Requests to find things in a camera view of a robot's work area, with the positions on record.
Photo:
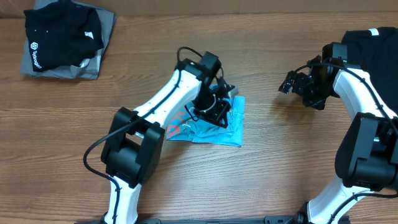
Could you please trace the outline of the light blue t-shirt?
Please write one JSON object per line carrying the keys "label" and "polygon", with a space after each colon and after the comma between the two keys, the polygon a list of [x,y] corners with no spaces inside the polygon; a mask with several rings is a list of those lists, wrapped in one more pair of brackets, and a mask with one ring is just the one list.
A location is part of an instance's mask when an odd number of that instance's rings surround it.
{"label": "light blue t-shirt", "polygon": [[244,96],[235,96],[229,103],[231,109],[227,113],[226,128],[207,123],[195,116],[191,117],[194,105],[189,103],[172,118],[167,127],[166,139],[241,147],[246,99]]}

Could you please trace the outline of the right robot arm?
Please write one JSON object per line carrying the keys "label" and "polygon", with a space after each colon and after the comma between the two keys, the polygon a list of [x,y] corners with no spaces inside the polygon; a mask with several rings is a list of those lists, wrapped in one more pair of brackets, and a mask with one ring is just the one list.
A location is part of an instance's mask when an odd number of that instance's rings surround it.
{"label": "right robot arm", "polygon": [[335,156],[335,176],[304,203],[289,223],[349,223],[346,212],[365,197],[397,198],[397,114],[383,101],[368,71],[348,57],[346,45],[332,42],[303,68],[290,71],[279,87],[296,93],[303,105],[324,110],[330,96],[342,99],[351,118]]}

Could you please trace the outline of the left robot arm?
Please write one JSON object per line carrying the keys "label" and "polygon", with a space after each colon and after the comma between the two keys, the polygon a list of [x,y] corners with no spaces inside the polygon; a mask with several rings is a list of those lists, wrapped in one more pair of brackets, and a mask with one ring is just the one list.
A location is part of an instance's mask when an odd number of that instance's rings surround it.
{"label": "left robot arm", "polygon": [[195,119],[226,128],[227,101],[235,90],[217,73],[218,56],[205,52],[198,62],[178,60],[171,79],[149,101],[114,115],[101,161],[111,182],[108,211],[100,223],[135,223],[141,187],[150,179],[160,160],[167,126],[177,113],[193,103]]}

